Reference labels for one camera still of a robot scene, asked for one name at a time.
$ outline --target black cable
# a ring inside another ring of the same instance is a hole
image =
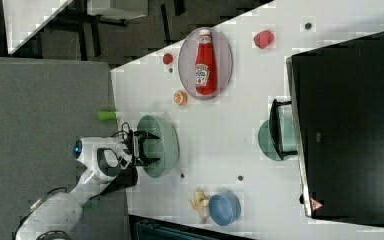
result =
[[[66,193],[67,192],[67,188],[66,187],[57,187],[57,188],[54,188],[52,189],[51,191],[49,191],[47,194],[46,194],[46,197],[48,197],[49,194],[57,191],[57,190],[61,190],[61,189],[64,189],[64,192]]]
[[[124,130],[124,125],[127,125],[127,131]],[[121,134],[121,138],[122,138],[123,140],[126,140],[126,136],[129,134],[129,132],[130,132],[130,125],[129,125],[129,123],[124,122],[123,124],[121,124],[121,130],[115,132],[113,135],[111,135],[111,137],[115,137],[115,136],[117,136],[118,134],[122,133],[122,134]]]

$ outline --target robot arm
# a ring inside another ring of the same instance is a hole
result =
[[[76,187],[70,193],[60,192],[34,204],[15,240],[70,239],[65,233],[77,224],[82,206],[100,194],[132,160],[126,145],[115,138],[82,138],[73,153],[76,161],[87,167]],[[122,166],[121,159],[127,164]]]

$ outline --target white table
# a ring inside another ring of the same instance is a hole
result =
[[[313,24],[310,31],[304,30],[307,22]],[[173,103],[182,85],[177,67],[169,73],[162,56],[171,52],[177,60],[182,42],[111,72],[120,122],[137,126],[146,114],[163,116],[173,122],[180,143],[179,162],[169,175],[152,179],[139,169],[138,184],[127,189],[129,213],[253,239],[384,240],[382,228],[305,217],[298,202],[297,158],[269,160],[257,141],[272,100],[289,95],[286,58],[384,31],[384,1],[276,0],[215,29],[227,38],[234,65],[230,85],[213,100],[190,97],[185,107]],[[271,48],[260,50],[253,36],[265,29],[274,31],[276,39]],[[200,225],[188,204],[198,187],[208,194],[232,190],[240,199],[241,217],[227,227],[212,220]]]
[[[73,0],[2,0],[8,54],[13,54]]]

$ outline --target gray floor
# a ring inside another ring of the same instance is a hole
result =
[[[11,239],[19,220],[44,193],[76,185],[84,171],[72,155],[81,137],[107,137],[116,121],[106,63],[0,58],[0,239]],[[83,208],[73,239],[130,239],[123,189]]]
[[[86,34],[88,60],[107,62],[111,68],[126,64],[167,46],[161,5],[167,10],[172,42],[184,39],[198,27],[212,27],[267,1],[257,0],[185,0],[185,12],[175,16],[173,0],[149,0],[149,16],[129,21],[127,27],[99,24],[102,55],[93,56],[91,35]],[[50,59],[80,59],[79,38],[68,32],[41,33],[43,57]]]

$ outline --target green object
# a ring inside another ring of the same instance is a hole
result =
[[[160,138],[147,139],[143,143],[143,151],[148,158],[160,158],[159,161],[143,167],[144,171],[152,178],[170,172],[179,160],[179,144],[171,123],[162,117],[146,115],[140,119],[137,130]]]
[[[297,143],[295,139],[295,129],[292,124],[285,120],[281,119],[280,127],[282,129],[282,142],[284,151],[295,151],[297,150]],[[268,158],[275,161],[282,161],[276,150],[274,149],[273,142],[270,136],[269,121],[265,121],[258,131],[258,144],[260,145],[261,151]],[[292,156],[285,156],[283,159],[287,160]]]
[[[117,119],[117,114],[115,112],[104,112],[104,111],[98,112],[99,121],[115,120],[115,119]]]

